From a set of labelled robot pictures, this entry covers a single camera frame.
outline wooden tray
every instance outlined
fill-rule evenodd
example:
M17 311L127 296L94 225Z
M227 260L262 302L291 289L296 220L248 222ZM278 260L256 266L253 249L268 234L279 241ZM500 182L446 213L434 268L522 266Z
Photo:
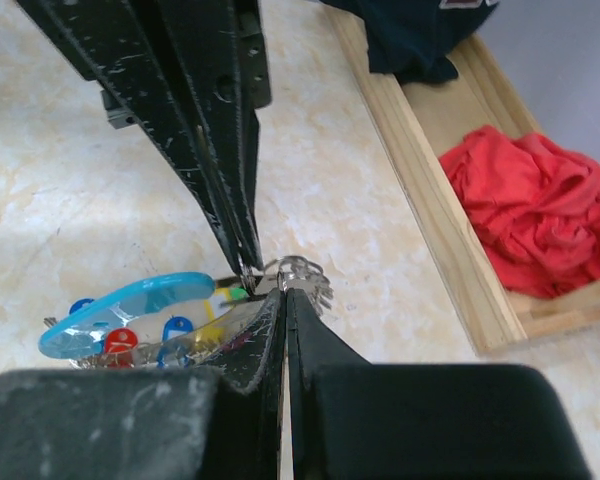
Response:
M510 137L541 131L480 39L451 54L457 81L400 87L393 75L369 73L362 21L325 9L474 348L485 353L600 322L600 281L549 301L506 291L438 162L486 124Z

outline red fabric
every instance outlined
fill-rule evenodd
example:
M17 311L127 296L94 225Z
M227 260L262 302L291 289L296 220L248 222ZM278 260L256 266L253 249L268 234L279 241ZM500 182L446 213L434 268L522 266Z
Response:
M502 284L551 298L600 278L600 165L478 129L441 159Z

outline marble tabletop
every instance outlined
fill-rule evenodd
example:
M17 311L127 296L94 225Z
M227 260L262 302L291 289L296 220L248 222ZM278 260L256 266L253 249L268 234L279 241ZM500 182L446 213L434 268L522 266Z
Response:
M263 0L262 13L274 98L258 113L265 259L321 263L336 295L325 322L372 362L538 368L600 478L600 328L477 358L322 7ZM0 0L0 372L67 367L37 350L43 317L186 270L230 273L195 200L139 128L111 128L98 86Z

